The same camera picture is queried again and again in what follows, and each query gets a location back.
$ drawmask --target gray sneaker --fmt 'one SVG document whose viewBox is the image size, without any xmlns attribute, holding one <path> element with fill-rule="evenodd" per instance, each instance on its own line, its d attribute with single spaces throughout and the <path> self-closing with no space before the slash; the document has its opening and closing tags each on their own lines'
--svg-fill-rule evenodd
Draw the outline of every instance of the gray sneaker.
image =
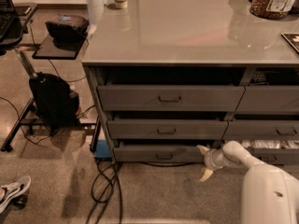
<svg viewBox="0 0 299 224">
<path fill-rule="evenodd" d="M 31 177 L 29 175 L 19 178 L 16 182 L 1 186 L 5 192 L 4 198 L 0 201 L 0 214 L 7 208 L 9 202 L 25 193 L 31 183 Z"/>
</svg>

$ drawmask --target gray countertop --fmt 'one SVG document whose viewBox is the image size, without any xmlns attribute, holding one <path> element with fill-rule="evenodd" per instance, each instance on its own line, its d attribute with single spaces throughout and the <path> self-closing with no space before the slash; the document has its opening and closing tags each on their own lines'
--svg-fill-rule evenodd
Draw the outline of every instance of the gray countertop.
<svg viewBox="0 0 299 224">
<path fill-rule="evenodd" d="M 83 65 L 297 66 L 281 33 L 299 16 L 266 20 L 248 0 L 109 0 Z"/>
</svg>

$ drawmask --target concrete floor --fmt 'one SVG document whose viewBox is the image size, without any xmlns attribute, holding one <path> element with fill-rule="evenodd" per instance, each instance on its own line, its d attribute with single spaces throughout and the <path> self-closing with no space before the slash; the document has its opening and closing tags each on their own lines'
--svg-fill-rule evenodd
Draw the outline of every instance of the concrete floor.
<svg viewBox="0 0 299 224">
<path fill-rule="evenodd" d="M 39 9 L 32 24 L 36 43 L 40 43 L 47 35 L 45 21 L 58 13 L 87 17 L 86 10 Z M 86 47 L 85 44 L 75 61 L 52 60 L 63 79 L 77 80 L 84 77 L 81 59 Z M 31 61 L 36 71 L 55 75 L 49 61 Z M 29 77 L 13 51 L 0 57 L 0 64 L 0 96 L 8 99 L 21 112 L 32 97 Z M 82 110 L 93 105 L 86 79 L 70 84 L 79 93 Z M 1 99 L 0 114 L 2 145 L 17 115 L 13 107 Z M 96 116 L 94 108 L 86 115 L 87 118 Z M 29 137 L 38 141 L 49 133 L 48 128 L 36 127 L 34 135 Z M 22 175 L 31 176 L 29 200 L 22 210 L 10 205 L 0 215 L 0 223 L 96 223 L 103 205 L 97 206 L 88 222 L 88 216 L 95 205 L 91 196 L 92 184 L 99 174 L 89 147 L 91 139 L 88 131 L 62 128 L 55 136 L 37 146 L 27 141 L 19 131 L 12 142 L 13 150 L 0 153 L 0 185 L 10 183 Z M 201 168 L 201 164 L 155 167 L 125 163 L 119 173 L 122 223 L 239 223 L 239 193 L 245 170 L 223 169 L 207 182 L 199 183 Z M 286 168 L 298 176 L 296 166 Z M 98 193 L 104 181 L 100 178 L 95 184 L 95 192 Z M 119 212 L 120 196 L 115 188 L 111 202 L 98 223 L 119 223 Z"/>
</svg>

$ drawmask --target black bag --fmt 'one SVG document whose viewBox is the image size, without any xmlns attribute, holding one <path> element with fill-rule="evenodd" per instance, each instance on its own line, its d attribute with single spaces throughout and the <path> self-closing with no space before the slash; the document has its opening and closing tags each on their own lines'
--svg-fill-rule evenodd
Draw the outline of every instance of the black bag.
<svg viewBox="0 0 299 224">
<path fill-rule="evenodd" d="M 37 73 L 37 78 L 29 79 L 29 86 L 36 103 L 36 114 L 51 127 L 55 135 L 61 126 L 75 126 L 77 123 L 78 95 L 66 81 L 52 74 Z"/>
</svg>

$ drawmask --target glass jar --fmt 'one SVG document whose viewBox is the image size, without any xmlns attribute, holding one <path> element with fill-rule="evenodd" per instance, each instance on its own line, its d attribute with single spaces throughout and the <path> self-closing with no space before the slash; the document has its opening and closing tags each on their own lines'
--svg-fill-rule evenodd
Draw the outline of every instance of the glass jar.
<svg viewBox="0 0 299 224">
<path fill-rule="evenodd" d="M 261 18 L 281 19 L 288 15 L 295 0 L 253 0 L 250 11 Z"/>
</svg>

